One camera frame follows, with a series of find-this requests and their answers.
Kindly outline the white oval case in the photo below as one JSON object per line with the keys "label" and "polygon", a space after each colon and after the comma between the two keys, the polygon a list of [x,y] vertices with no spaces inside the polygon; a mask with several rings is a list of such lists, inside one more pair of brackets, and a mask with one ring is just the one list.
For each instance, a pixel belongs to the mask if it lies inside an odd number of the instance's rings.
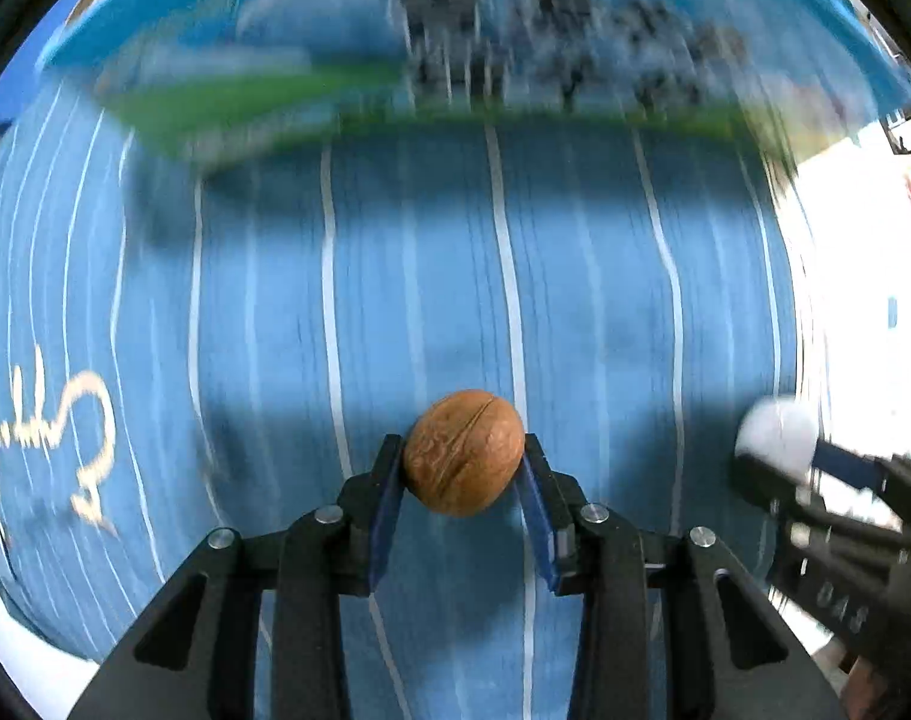
{"label": "white oval case", "polygon": [[812,468],[820,437],[820,411],[802,397],[766,397],[742,419],[734,454],[758,460],[796,484]]}

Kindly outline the brown walnut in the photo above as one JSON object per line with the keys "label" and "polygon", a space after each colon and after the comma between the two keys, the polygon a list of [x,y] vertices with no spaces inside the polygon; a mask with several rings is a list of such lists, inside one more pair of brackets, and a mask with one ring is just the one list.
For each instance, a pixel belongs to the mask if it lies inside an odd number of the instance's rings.
{"label": "brown walnut", "polygon": [[424,411],[408,434],[408,489],[431,512],[473,517],[510,486],[524,445],[524,424],[508,400],[459,390]]}

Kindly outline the blue striped cloth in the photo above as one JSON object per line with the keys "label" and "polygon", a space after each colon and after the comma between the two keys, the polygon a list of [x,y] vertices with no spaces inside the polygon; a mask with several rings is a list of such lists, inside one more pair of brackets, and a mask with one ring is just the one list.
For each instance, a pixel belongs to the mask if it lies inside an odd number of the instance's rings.
{"label": "blue striped cloth", "polygon": [[591,499],[762,572],[727,463],[794,383],[745,140],[412,125],[206,177],[51,86],[0,142],[0,595],[86,660],[210,530],[281,530],[467,388]]}

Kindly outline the open cardboard box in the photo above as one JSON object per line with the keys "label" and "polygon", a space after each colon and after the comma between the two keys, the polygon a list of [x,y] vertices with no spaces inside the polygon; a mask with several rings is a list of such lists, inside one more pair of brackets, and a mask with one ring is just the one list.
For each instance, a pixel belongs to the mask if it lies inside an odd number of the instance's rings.
{"label": "open cardboard box", "polygon": [[911,103],[849,0],[86,0],[40,65],[206,167],[495,115],[742,119],[810,148]]}

